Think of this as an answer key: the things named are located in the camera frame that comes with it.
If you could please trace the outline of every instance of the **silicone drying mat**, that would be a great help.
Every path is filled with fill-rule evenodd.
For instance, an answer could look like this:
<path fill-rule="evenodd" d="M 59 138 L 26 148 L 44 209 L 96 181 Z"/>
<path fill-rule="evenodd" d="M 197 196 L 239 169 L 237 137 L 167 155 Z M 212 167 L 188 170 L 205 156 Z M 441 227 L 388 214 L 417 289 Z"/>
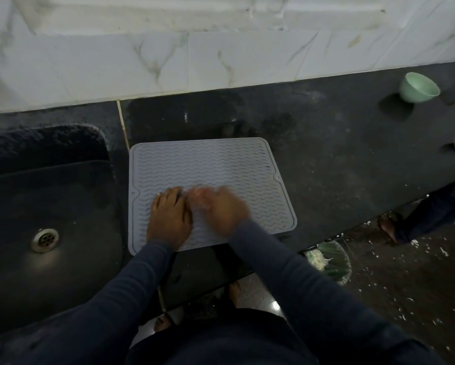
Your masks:
<path fill-rule="evenodd" d="M 295 228 L 297 218 L 270 147 L 263 138 L 138 143 L 130 151 L 129 234 L 131 254 L 146 243 L 150 207 L 169 187 L 228 186 L 269 233 Z M 226 243 L 194 212 L 194 227 L 180 249 Z"/>

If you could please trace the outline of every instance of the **dark pants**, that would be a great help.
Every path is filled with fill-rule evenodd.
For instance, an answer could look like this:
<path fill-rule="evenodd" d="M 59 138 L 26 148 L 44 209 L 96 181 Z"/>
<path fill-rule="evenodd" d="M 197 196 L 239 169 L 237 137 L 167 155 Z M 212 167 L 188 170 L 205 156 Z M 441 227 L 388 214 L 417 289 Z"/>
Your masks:
<path fill-rule="evenodd" d="M 406 218 L 395 223 L 395 237 L 400 243 L 430 233 L 455 221 L 455 182 L 432 192 Z"/>

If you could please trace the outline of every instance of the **light green bowl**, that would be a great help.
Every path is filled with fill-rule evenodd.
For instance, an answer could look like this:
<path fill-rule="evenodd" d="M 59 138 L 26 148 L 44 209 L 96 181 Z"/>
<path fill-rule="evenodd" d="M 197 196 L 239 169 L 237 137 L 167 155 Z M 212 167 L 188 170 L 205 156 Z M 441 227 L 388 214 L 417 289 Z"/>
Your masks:
<path fill-rule="evenodd" d="M 439 95 L 439 86 L 432 79 L 413 71 L 405 74 L 400 83 L 400 98 L 408 103 L 418 104 Z"/>

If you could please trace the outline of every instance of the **sink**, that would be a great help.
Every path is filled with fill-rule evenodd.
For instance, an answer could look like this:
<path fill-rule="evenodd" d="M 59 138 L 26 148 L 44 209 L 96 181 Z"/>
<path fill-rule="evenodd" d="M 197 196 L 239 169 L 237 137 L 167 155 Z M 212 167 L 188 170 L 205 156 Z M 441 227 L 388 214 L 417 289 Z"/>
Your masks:
<path fill-rule="evenodd" d="M 123 251 L 96 128 L 0 133 L 0 334 L 89 300 L 119 272 Z"/>

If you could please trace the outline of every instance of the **grout line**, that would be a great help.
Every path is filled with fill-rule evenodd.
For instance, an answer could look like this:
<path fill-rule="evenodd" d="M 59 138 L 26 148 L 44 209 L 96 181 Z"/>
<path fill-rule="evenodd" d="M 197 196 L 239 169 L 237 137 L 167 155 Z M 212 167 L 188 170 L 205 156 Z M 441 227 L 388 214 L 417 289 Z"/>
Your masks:
<path fill-rule="evenodd" d="M 121 110 L 121 102 L 119 100 L 116 100 L 116 102 L 117 102 L 117 110 L 119 112 L 119 119 L 121 120 L 121 127 L 123 127 L 123 134 L 124 134 L 124 140 L 126 141 L 126 148 L 128 149 L 128 152 L 130 152 L 130 142 L 128 141 L 128 135 L 126 134 L 126 126 L 124 125 L 123 110 Z"/>

